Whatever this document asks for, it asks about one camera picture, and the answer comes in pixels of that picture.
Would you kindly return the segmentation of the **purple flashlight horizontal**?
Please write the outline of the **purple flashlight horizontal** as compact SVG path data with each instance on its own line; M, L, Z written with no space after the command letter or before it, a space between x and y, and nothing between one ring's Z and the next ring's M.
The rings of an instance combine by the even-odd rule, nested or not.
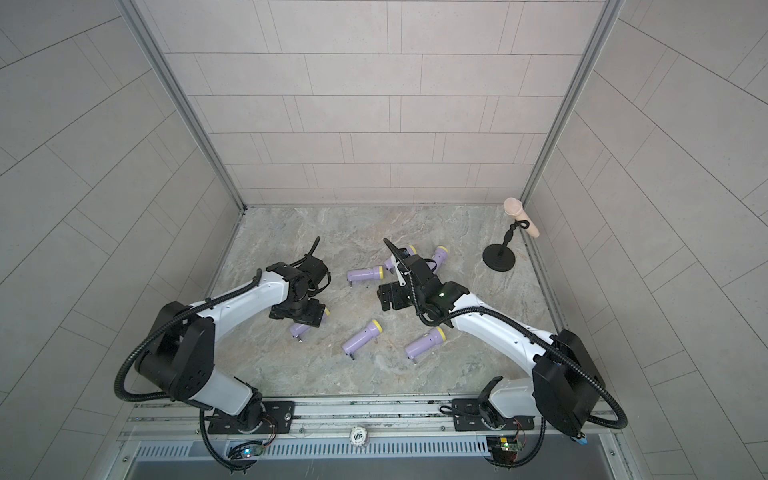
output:
M350 285L365 282L365 281L379 281L384 278L384 266L377 265L375 267L369 267L364 269L355 269L347 272L346 278Z

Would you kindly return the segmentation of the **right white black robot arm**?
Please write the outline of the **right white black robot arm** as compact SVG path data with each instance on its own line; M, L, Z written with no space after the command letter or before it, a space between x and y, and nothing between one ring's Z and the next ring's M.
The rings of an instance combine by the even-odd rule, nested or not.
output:
M483 302L454 281L443 282L418 255L407 256L392 241L391 253L405 305L414 308L427 327L447 325L468 333L513 360L526 380L489 381L477 399L476 418L497 430L517 416L541 417L559 432L579 438L583 426L621 430L629 419L609 393L594 361L575 333L554 334L521 323Z

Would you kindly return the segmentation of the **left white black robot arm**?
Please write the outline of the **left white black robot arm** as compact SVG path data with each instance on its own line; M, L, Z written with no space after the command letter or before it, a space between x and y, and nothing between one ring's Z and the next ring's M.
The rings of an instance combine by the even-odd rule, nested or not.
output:
M262 311L271 319L319 327L326 307L318 296L330 282L329 268L308 252L259 270L251 281L217 297L166 304L119 367L115 396L130 403L179 401L229 420L238 431L255 431L266 417L262 395L217 369L218 341Z

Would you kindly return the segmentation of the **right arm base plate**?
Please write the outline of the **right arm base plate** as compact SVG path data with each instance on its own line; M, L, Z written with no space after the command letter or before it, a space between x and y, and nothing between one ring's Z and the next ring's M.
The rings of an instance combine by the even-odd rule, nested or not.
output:
M517 416L501 418L491 423L483 418L480 407L475 399L454 398L448 404L441 406L441 412L449 416L457 432L482 431L532 431L535 429L535 418L532 416Z

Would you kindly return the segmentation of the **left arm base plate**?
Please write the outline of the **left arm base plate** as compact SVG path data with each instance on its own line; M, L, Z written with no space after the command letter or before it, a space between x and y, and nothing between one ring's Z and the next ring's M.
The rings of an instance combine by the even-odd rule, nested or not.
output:
M296 404L293 401L262 401L245 408L238 416L218 409L205 416L206 432L214 435L287 434Z

